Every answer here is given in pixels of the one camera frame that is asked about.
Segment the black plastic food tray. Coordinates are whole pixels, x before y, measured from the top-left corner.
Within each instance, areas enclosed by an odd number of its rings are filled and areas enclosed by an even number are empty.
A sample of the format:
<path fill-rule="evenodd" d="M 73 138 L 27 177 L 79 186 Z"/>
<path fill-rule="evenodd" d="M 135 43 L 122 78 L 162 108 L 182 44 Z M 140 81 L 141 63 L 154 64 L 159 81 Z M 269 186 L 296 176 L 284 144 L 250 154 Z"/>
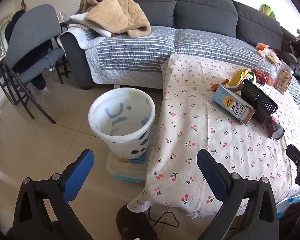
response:
<path fill-rule="evenodd" d="M 266 122 L 278 110 L 278 105 L 248 80 L 243 82 L 241 98 L 253 107 L 255 110 L 254 117 L 261 124 Z"/>

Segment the light blue milk carton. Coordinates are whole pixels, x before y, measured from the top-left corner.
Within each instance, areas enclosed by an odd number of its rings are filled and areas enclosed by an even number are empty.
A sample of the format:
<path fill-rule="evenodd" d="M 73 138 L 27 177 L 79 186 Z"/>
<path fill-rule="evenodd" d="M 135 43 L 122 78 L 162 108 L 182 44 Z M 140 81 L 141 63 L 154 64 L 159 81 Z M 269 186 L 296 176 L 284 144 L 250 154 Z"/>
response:
<path fill-rule="evenodd" d="M 218 86 L 212 100 L 244 125 L 248 124 L 255 113 L 255 110 L 249 103 L 223 85 Z"/>

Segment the orange peel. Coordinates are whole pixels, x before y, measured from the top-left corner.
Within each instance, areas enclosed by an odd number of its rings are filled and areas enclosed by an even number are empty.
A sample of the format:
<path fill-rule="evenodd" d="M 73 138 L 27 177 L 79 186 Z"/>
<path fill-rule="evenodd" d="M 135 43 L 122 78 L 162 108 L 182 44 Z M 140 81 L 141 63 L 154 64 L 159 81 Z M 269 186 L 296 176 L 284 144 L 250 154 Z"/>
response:
<path fill-rule="evenodd" d="M 229 79 L 226 79 L 225 81 L 223 81 L 221 83 L 213 84 L 211 86 L 211 90 L 215 92 L 220 85 L 227 85 L 229 82 L 230 82 Z"/>

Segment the white plastic trash bin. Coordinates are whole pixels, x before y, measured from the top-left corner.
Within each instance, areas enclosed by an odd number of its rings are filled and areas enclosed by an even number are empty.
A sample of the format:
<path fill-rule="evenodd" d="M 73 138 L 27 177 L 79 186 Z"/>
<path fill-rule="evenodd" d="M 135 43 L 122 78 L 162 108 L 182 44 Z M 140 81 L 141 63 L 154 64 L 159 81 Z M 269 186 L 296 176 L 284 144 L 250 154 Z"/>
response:
<path fill-rule="evenodd" d="M 129 87 L 112 89 L 91 105 L 88 122 L 94 134 L 122 159 L 135 159 L 149 145 L 155 104 L 145 92 Z"/>

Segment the red drink can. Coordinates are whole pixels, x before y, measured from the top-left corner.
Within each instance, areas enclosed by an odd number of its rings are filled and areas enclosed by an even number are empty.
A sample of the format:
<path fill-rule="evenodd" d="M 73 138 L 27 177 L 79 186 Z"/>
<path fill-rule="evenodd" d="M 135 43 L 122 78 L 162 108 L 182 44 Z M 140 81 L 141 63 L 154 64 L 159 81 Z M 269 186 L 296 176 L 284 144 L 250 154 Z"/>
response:
<path fill-rule="evenodd" d="M 281 126 L 280 122 L 273 116 L 270 116 L 267 119 L 267 128 L 271 140 L 277 141 L 281 139 L 285 133 L 285 129 Z"/>

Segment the cherry print tablecloth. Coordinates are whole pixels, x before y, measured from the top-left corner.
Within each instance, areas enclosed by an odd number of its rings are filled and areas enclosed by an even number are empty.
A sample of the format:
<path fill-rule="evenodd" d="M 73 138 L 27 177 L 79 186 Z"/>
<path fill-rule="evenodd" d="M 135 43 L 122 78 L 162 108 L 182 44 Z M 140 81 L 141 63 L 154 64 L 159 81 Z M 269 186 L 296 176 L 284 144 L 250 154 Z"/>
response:
<path fill-rule="evenodd" d="M 274 141 L 265 124 L 250 120 L 244 125 L 212 100 L 211 86 L 241 66 L 172 54 L 161 70 L 164 94 L 157 135 L 145 188 L 128 204 L 130 211 L 143 212 L 159 204 L 180 208 L 194 218 L 214 216 L 221 202 L 197 165 L 201 149 L 245 179 L 267 177 L 276 202 L 300 194 L 296 166 L 286 155 L 290 144 L 300 150 L 300 111 L 290 94 L 261 87 L 278 105 L 274 116 L 285 129 L 284 136 Z"/>

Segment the clear jar of nuts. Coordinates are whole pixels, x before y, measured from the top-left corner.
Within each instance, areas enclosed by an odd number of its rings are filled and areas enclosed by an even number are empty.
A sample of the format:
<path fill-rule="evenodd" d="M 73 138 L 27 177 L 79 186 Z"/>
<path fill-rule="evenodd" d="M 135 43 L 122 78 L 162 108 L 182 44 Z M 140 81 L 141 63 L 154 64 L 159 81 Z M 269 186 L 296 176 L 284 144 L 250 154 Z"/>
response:
<path fill-rule="evenodd" d="M 277 73 L 274 88 L 277 89 L 281 94 L 285 94 L 293 77 L 293 70 L 286 63 L 282 63 Z"/>

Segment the clear plastic snack container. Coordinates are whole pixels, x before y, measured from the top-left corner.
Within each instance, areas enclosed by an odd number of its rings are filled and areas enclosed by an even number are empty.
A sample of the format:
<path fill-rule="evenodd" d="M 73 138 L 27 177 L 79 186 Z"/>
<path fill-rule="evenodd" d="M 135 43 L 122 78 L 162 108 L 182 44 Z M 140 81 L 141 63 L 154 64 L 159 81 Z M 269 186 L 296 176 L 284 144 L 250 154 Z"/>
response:
<path fill-rule="evenodd" d="M 260 56 L 260 61 L 252 70 L 256 76 L 256 82 L 261 85 L 274 86 L 282 65 L 278 57 Z"/>

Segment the clear storage box with lid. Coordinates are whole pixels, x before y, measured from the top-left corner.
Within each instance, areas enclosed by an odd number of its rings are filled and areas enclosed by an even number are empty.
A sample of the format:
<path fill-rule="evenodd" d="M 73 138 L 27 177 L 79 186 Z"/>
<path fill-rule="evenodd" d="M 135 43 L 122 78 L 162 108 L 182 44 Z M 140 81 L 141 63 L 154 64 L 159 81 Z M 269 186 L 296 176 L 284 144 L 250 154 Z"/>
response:
<path fill-rule="evenodd" d="M 146 180 L 148 159 L 147 153 L 135 159 L 122 159 L 110 151 L 106 171 L 116 179 L 139 183 Z"/>

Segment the green plush toy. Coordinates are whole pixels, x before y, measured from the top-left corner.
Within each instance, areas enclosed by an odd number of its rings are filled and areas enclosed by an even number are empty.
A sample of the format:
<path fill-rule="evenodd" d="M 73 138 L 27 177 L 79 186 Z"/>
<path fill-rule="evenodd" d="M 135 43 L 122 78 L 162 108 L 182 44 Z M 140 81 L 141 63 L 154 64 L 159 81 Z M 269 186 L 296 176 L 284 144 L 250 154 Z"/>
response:
<path fill-rule="evenodd" d="M 265 15 L 269 16 L 270 18 L 272 18 L 274 20 L 276 19 L 275 12 L 266 3 L 263 3 L 260 6 L 259 11 L 262 12 L 262 13 L 264 13 Z"/>

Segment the grey fabric chair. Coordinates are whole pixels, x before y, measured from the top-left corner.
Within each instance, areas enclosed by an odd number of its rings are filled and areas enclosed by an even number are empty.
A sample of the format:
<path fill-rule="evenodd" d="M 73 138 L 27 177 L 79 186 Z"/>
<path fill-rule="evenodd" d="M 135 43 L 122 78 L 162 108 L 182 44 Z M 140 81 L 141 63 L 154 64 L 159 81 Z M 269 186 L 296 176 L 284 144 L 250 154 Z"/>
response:
<path fill-rule="evenodd" d="M 61 33 L 61 26 L 53 6 L 44 4 L 32 8 L 17 20 L 6 55 L 0 61 L 0 75 L 10 93 L 11 103 L 14 105 L 21 103 L 29 116 L 34 119 L 27 106 L 27 103 L 32 101 L 52 124 L 56 123 L 55 120 L 33 97 L 27 84 L 34 77 L 42 74 L 44 70 L 58 68 L 60 65 L 58 60 L 64 57 L 64 50 L 62 48 L 54 49 L 52 39 L 57 38 Z M 42 56 L 36 63 L 31 64 L 29 69 L 23 73 L 13 69 L 21 59 L 45 42 L 49 42 L 46 55 Z"/>

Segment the grey striped quilt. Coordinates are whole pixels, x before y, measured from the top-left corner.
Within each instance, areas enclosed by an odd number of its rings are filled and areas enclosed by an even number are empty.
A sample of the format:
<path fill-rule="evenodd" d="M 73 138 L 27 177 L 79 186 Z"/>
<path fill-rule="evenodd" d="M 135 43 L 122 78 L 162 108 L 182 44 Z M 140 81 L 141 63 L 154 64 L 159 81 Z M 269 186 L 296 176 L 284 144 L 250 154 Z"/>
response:
<path fill-rule="evenodd" d="M 253 68 L 261 57 L 251 45 L 206 31 L 152 27 L 143 37 L 102 37 L 72 28 L 58 38 L 82 89 L 95 85 L 162 88 L 161 65 L 171 54 L 185 54 Z"/>

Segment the dark grey sofa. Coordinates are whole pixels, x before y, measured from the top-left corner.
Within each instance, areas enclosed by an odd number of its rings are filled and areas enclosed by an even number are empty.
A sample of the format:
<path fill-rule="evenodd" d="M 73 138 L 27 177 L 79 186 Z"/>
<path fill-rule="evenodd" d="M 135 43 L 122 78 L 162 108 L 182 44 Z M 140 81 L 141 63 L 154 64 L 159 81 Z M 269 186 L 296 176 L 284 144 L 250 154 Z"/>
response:
<path fill-rule="evenodd" d="M 290 59 L 294 36 L 279 22 L 245 4 L 232 0 L 133 0 L 149 23 L 174 29 L 191 29 L 221 34 L 252 47 L 270 46 L 284 61 Z"/>

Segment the white pillow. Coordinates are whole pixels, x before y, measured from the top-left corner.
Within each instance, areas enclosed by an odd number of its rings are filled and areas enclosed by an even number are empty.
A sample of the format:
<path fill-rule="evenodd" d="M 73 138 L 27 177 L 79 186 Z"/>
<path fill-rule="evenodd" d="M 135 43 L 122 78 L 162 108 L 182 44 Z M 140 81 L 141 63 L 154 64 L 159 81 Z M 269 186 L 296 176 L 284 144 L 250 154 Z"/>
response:
<path fill-rule="evenodd" d="M 100 25 L 98 25 L 97 23 L 95 23 L 93 21 L 86 20 L 85 17 L 87 15 L 88 15 L 88 12 L 85 12 L 82 14 L 76 14 L 76 15 L 70 16 L 70 19 L 75 21 L 76 23 L 79 23 L 79 24 L 89 27 L 90 29 L 97 32 L 98 34 L 100 34 L 103 37 L 111 37 L 111 32 L 107 31 L 106 29 L 104 29 L 103 27 L 101 27 Z"/>

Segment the beige fleece blanket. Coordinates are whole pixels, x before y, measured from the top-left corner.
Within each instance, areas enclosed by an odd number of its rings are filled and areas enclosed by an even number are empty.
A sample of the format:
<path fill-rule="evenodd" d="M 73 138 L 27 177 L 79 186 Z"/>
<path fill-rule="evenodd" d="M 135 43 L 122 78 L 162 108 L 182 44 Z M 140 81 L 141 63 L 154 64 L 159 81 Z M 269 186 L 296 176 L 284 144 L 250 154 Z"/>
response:
<path fill-rule="evenodd" d="M 130 38 L 147 36 L 151 25 L 138 3 L 133 0 L 81 0 L 85 19 L 112 34 L 126 33 Z"/>

